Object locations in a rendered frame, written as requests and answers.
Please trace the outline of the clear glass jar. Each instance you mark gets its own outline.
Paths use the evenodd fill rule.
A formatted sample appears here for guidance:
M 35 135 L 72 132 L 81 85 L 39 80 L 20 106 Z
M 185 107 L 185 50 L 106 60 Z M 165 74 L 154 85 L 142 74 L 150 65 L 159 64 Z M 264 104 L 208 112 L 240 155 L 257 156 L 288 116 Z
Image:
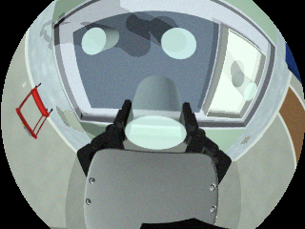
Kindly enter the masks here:
M 82 38 L 82 49 L 93 55 L 112 48 L 119 39 L 119 32 L 115 28 L 92 28 Z
M 188 58 L 196 49 L 194 36 L 181 28 L 173 28 L 163 33 L 161 45 L 164 52 L 175 59 Z
M 186 125 L 176 84 L 163 75 L 152 75 L 137 86 L 125 135 L 147 149 L 168 149 L 186 137 Z
M 256 84 L 243 72 L 236 72 L 233 76 L 232 83 L 240 92 L 245 100 L 251 100 L 256 94 Z

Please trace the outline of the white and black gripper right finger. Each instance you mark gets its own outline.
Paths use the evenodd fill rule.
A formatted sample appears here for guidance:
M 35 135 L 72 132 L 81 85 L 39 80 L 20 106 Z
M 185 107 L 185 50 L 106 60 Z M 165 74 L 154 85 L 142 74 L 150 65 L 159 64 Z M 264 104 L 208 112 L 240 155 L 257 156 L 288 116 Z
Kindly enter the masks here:
M 203 129 L 198 127 L 197 120 L 195 114 L 192 112 L 190 103 L 183 103 L 182 108 L 187 132 L 187 135 L 183 140 L 184 143 L 187 144 L 185 152 L 203 153 L 211 156 L 216 167 L 219 185 L 222 178 L 227 173 L 232 160 L 223 151 L 219 150 L 218 146 L 213 141 L 206 137 L 206 133 Z

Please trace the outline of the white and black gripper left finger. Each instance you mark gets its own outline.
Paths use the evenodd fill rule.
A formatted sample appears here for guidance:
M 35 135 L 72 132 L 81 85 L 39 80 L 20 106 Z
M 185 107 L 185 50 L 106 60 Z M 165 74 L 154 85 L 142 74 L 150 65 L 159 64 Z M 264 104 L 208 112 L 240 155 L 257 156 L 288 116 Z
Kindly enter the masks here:
M 132 102 L 126 99 L 121 110 L 118 111 L 113 124 L 108 125 L 104 133 L 96 136 L 91 140 L 91 143 L 88 143 L 77 151 L 78 160 L 86 177 L 92 158 L 97 151 L 105 148 L 125 149 L 123 141 L 127 140 L 125 128 L 131 106 Z

